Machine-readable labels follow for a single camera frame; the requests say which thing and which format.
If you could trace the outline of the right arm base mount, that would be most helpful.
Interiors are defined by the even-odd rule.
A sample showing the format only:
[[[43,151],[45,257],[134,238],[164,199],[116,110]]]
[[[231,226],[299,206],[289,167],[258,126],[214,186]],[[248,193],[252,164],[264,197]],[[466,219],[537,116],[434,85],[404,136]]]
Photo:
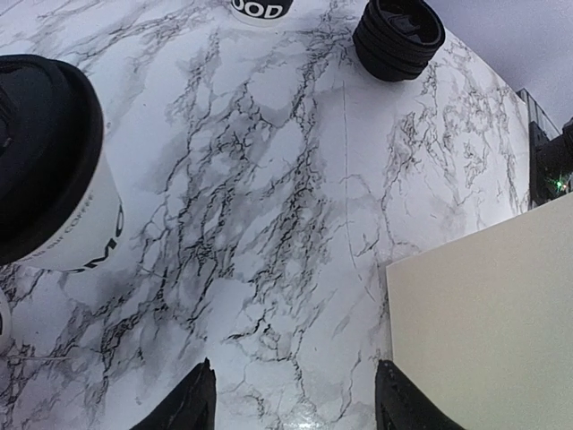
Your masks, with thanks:
[[[529,91],[526,103],[529,135],[529,208],[572,193],[572,119],[559,130]]]

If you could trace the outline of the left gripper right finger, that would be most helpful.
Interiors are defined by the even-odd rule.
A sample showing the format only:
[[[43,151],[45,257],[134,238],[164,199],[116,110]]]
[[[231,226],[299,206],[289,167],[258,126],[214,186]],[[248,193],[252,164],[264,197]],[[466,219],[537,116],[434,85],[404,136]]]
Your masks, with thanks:
[[[375,376],[376,426],[381,429],[456,429],[391,360],[380,360]]]

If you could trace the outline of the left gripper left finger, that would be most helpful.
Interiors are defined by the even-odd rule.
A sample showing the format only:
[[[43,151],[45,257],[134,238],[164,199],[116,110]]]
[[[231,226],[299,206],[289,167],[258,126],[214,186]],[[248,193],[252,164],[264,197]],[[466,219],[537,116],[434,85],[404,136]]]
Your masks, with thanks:
[[[132,430],[214,430],[216,374],[205,358]]]

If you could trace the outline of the brown paper takeout bag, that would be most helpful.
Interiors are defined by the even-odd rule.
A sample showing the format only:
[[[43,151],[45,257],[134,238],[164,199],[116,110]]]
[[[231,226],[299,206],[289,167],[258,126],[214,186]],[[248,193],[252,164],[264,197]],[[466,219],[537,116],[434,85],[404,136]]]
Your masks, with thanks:
[[[572,426],[572,198],[387,268],[392,356],[466,429]]]

